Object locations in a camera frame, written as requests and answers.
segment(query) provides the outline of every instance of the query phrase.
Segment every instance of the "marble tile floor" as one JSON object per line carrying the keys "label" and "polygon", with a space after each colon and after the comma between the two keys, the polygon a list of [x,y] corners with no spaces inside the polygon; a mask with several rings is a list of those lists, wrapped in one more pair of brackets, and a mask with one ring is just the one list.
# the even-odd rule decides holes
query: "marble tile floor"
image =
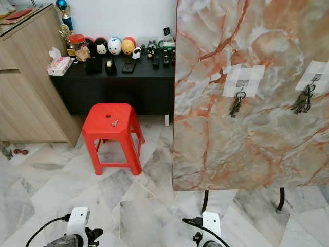
{"label": "marble tile floor", "polygon": [[[76,206],[89,207],[88,227],[104,229],[100,247],[195,246],[197,229],[181,220],[200,216],[203,192],[172,190],[173,127],[163,126],[162,116],[139,121],[147,142],[137,177],[120,168],[96,176],[81,136],[74,148],[20,144],[28,155],[0,154],[0,247],[25,246],[43,224]],[[107,142],[100,158],[124,156]],[[287,188],[277,214],[279,197],[277,188],[211,191],[207,211],[219,213],[231,247],[329,247],[329,186]],[[54,223],[30,246],[45,246],[65,229],[65,222]]]}

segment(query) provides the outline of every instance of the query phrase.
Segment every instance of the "marble board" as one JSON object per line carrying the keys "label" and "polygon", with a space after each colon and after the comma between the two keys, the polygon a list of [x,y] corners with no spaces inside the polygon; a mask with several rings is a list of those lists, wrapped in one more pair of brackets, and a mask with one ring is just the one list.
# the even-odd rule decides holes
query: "marble board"
{"label": "marble board", "polygon": [[[312,60],[329,60],[327,0],[179,0],[173,189],[329,183],[329,91],[291,107]],[[236,118],[223,97],[232,65],[264,65]]]}

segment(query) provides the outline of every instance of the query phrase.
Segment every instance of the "jar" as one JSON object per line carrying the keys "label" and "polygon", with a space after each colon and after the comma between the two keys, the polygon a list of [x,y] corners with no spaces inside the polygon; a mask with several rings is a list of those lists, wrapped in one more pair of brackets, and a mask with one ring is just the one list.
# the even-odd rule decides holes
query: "jar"
{"label": "jar", "polygon": [[73,34],[70,36],[70,42],[73,45],[78,61],[85,62],[87,58],[90,58],[90,51],[87,47],[87,42],[84,35]]}

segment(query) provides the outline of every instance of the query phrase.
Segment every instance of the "red plastic stool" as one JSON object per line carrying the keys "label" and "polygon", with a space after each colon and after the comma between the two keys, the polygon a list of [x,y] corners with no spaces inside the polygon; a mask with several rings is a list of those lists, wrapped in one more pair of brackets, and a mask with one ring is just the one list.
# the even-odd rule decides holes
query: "red plastic stool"
{"label": "red plastic stool", "polygon": [[[131,133],[138,137],[138,151]],[[95,174],[102,174],[102,167],[129,167],[133,175],[142,172],[139,155],[142,143],[145,143],[134,109],[127,103],[99,103],[94,105],[82,127],[82,135],[85,139],[90,157],[92,159]],[[98,149],[101,140],[113,139],[120,142],[128,163],[100,163]]]}

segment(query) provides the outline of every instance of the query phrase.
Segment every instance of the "black metal leg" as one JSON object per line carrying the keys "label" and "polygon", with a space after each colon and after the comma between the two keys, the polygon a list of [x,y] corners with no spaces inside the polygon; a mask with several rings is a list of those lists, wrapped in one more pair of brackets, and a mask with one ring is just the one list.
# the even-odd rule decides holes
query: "black metal leg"
{"label": "black metal leg", "polygon": [[205,190],[204,204],[202,206],[201,213],[203,213],[204,211],[206,211],[207,204],[208,204],[208,194],[209,194],[209,191],[208,190]]}
{"label": "black metal leg", "polygon": [[283,204],[284,204],[284,188],[280,188],[280,202],[277,207],[278,212],[282,210]]}

